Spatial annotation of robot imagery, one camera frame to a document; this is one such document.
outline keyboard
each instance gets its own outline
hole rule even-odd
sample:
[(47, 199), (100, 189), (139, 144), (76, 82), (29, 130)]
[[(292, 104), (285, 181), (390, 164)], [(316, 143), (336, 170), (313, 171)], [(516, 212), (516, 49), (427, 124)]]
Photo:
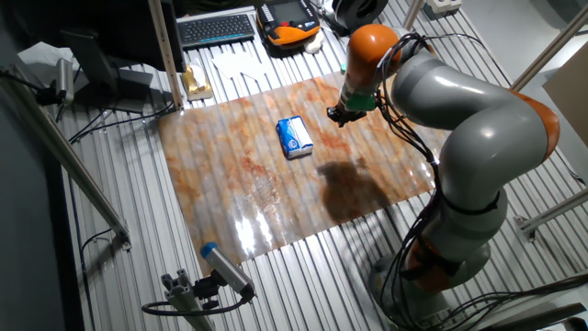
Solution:
[(247, 15), (212, 17), (178, 23), (183, 48), (252, 39), (254, 28)]

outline blue and white box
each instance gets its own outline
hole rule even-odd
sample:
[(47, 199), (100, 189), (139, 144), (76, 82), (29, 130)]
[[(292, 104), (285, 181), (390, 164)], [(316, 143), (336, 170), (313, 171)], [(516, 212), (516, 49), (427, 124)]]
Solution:
[(288, 159), (312, 153), (312, 140), (300, 116), (279, 120), (276, 131)]

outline metal pole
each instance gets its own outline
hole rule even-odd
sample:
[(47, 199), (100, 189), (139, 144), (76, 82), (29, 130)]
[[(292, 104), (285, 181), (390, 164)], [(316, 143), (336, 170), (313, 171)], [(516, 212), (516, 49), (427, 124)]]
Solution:
[(538, 228), (539, 225), (549, 222), (550, 220), (562, 215), (564, 212), (569, 211), (583, 203), (588, 201), (588, 188), (583, 191), (574, 194), (572, 197), (567, 198), (562, 203), (550, 208), (548, 211), (538, 215), (538, 217), (525, 222), (521, 225), (521, 231), (523, 234), (528, 234)]
[(184, 108), (184, 102), (182, 101), (182, 95), (180, 94), (180, 85), (177, 83), (174, 55), (172, 54), (172, 47), (169, 44), (161, 0), (149, 0), (149, 9), (151, 10), (153, 24), (155, 25), (155, 33), (158, 37), (157, 41), (159, 42), (159, 49), (164, 58), (167, 79), (172, 88), (172, 98), (174, 99), (175, 110), (181, 110)]
[(127, 226), (122, 222), (100, 187), (92, 179), (82, 161), (77, 157), (72, 146), (63, 137), (55, 121), (47, 111), (37, 104), (30, 90), (20, 83), (8, 79), (0, 79), (0, 86), (13, 96), (20, 114), (28, 121), (35, 133), (45, 142), (53, 155), (67, 170), (96, 210), (119, 236), (125, 248), (130, 248), (130, 237)]
[(528, 68), (516, 79), (511, 90), (519, 92), (536, 74), (565, 46), (568, 41), (578, 32), (588, 20), (588, 5), (584, 7), (570, 22), (558, 37), (529, 65)]
[(402, 26), (405, 29), (409, 31), (413, 29), (413, 24), (416, 19), (416, 16), (419, 14), (419, 11), (421, 11), (421, 8), (423, 8), (423, 4), (424, 0), (413, 0), (411, 7), (408, 8), (408, 13), (406, 14), (404, 23), (402, 23)]

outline marble-patterned mat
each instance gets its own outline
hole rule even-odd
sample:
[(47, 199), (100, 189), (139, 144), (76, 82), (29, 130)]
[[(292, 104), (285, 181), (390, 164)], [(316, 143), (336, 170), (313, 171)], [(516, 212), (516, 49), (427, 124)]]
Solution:
[[(378, 112), (342, 129), (327, 118), (342, 83), (329, 74), (159, 120), (197, 251), (215, 241), (242, 262), (433, 188), (424, 158)], [(314, 149), (289, 161), (276, 124), (296, 115)], [(415, 129), (438, 154), (446, 134)]]

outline robotic arm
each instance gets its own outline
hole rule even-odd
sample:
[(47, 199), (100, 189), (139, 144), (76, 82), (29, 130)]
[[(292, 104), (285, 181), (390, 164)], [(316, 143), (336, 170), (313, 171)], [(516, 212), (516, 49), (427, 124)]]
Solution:
[[(340, 99), (327, 109), (340, 127), (361, 119), (376, 107), (379, 83), (396, 74), (393, 107), (415, 123), (452, 131), (439, 155), (440, 198), (408, 248), (401, 277), (388, 281), (392, 257), (383, 257), (370, 275), (370, 288), (388, 315), (401, 309), (395, 304), (400, 290), (411, 300), (431, 297), (484, 267), (488, 241), (506, 217), (503, 185), (546, 160), (560, 135), (549, 108), (449, 67), (423, 43), (405, 41), (390, 54), (407, 35), (381, 25), (358, 29), (349, 41)], [(388, 71), (380, 70), (384, 61)], [(396, 289), (381, 295), (390, 283)]]

